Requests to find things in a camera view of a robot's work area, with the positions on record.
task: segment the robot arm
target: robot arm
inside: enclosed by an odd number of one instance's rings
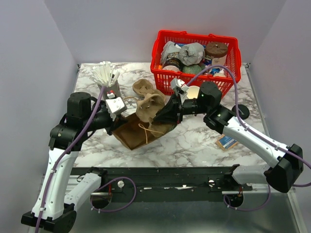
[[[183,100],[185,93],[180,90],[184,85],[182,81],[173,80],[171,82],[175,93],[166,106],[157,113],[154,121],[179,124],[184,115],[206,114],[203,121],[209,128],[236,139],[267,163],[265,166],[256,166],[252,169],[247,169],[244,166],[237,167],[232,174],[237,183],[263,182],[265,178],[265,182],[274,189],[283,193],[288,192],[303,171],[303,164],[291,155],[278,150],[278,148],[286,148],[287,151],[301,158],[302,149],[296,144],[288,147],[277,142],[255,130],[244,121],[246,128],[242,126],[236,114],[220,104],[222,93],[215,83],[202,83],[198,98],[192,100]],[[273,142],[277,147],[272,147],[251,133],[250,130],[269,142]]]
[[[115,128],[125,122],[121,117],[121,112],[126,110],[126,106],[121,98],[111,96],[111,99],[100,102],[100,107],[86,133],[74,145],[70,153],[62,157],[56,169],[53,170],[56,161],[86,125],[92,113],[91,100],[94,98],[84,92],[73,93],[68,99],[67,113],[50,133],[49,163],[41,192],[32,210],[23,215],[21,220],[23,224],[35,227],[37,219],[42,213],[40,227],[50,232],[67,233],[72,228],[76,212],[82,203],[90,197],[94,190],[101,186],[105,172],[94,168],[85,175],[73,190],[65,195],[74,162],[83,142],[88,139],[87,132],[105,128],[107,133],[111,134]],[[54,175],[49,182],[50,188],[45,194],[50,172],[53,172]],[[44,195],[46,195],[46,201],[44,208],[41,208]]]

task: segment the jar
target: jar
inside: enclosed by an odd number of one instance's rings
[[[208,65],[225,65],[228,46],[221,42],[210,42],[205,48],[205,57]]]

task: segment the white marble table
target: white marble table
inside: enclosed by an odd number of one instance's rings
[[[91,69],[96,64],[82,64],[75,92],[84,91],[97,97],[99,89],[90,79]],[[150,63],[116,63],[120,72],[119,84],[122,97],[136,96],[132,84],[138,79],[154,82],[150,72]],[[242,78],[238,83],[239,103],[246,105],[251,115],[246,122],[263,132],[259,110],[245,67],[241,67]],[[228,108],[234,106],[234,89],[222,100]],[[125,115],[134,113],[134,100],[127,103]],[[176,166],[231,166],[259,165],[264,161],[245,146],[238,144],[227,152],[216,144],[220,135],[210,130],[203,122],[203,116],[188,116],[173,131],[158,140],[136,150],[125,148],[114,136],[108,136],[105,130],[98,130],[86,141],[74,166],[101,167],[176,167]]]

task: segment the red plastic basket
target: red plastic basket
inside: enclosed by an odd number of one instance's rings
[[[228,54],[225,62],[227,66],[235,76],[237,82],[241,79],[241,53],[238,48],[238,40],[234,37],[219,36],[219,35],[197,35],[188,34],[187,32],[174,32],[174,31],[159,31],[157,39],[155,41],[152,50],[151,72],[155,76],[156,88],[163,92],[165,95],[171,95],[170,83],[174,78],[183,80],[185,83],[189,82],[194,77],[193,74],[185,74],[183,72],[174,72],[170,70],[160,69],[160,58],[163,51],[163,47],[168,41],[175,43],[189,44],[198,42],[202,45],[206,45],[208,42],[222,42],[228,45]],[[225,71],[225,77],[213,77],[210,75],[200,75],[196,81],[191,85],[200,86],[202,82],[213,81],[218,85],[223,97],[232,87],[233,81],[227,71]]]

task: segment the brown jar lid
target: brown jar lid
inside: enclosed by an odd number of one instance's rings
[[[210,42],[206,45],[205,54],[211,57],[224,57],[228,53],[228,46],[221,42]]]

